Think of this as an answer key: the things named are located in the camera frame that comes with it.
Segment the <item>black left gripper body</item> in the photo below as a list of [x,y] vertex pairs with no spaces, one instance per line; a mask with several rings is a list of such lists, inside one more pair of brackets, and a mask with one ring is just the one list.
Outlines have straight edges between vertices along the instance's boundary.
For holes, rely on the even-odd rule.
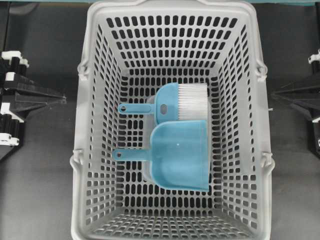
[[18,50],[0,53],[0,159],[6,160],[23,146],[25,119],[15,110],[18,91],[6,88],[16,74],[25,74],[28,60]]

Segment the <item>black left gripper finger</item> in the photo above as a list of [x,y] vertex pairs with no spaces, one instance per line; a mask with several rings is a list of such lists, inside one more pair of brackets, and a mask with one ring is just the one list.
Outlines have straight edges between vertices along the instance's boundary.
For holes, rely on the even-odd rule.
[[14,100],[14,113],[21,119],[26,119],[30,112],[45,109],[56,104],[66,104],[65,97],[23,97]]
[[65,99],[65,95],[52,88],[44,87],[40,83],[30,80],[29,78],[15,74],[14,75],[14,90],[21,95],[34,97],[50,97]]

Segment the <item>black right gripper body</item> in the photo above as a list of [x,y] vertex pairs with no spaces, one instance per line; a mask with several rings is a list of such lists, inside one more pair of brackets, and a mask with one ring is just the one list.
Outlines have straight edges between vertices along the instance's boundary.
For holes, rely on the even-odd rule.
[[312,90],[313,107],[311,111],[312,115],[312,133],[314,142],[314,152],[320,152],[320,50],[316,54],[312,54],[308,58],[308,63],[312,66]]

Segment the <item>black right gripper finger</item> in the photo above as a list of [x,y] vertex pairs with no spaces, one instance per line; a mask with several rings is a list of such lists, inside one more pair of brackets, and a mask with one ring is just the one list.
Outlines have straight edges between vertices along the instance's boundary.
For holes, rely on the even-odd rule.
[[271,97],[292,109],[301,113],[305,118],[312,118],[312,109],[314,106],[311,93],[313,87],[294,88],[290,90],[274,91]]

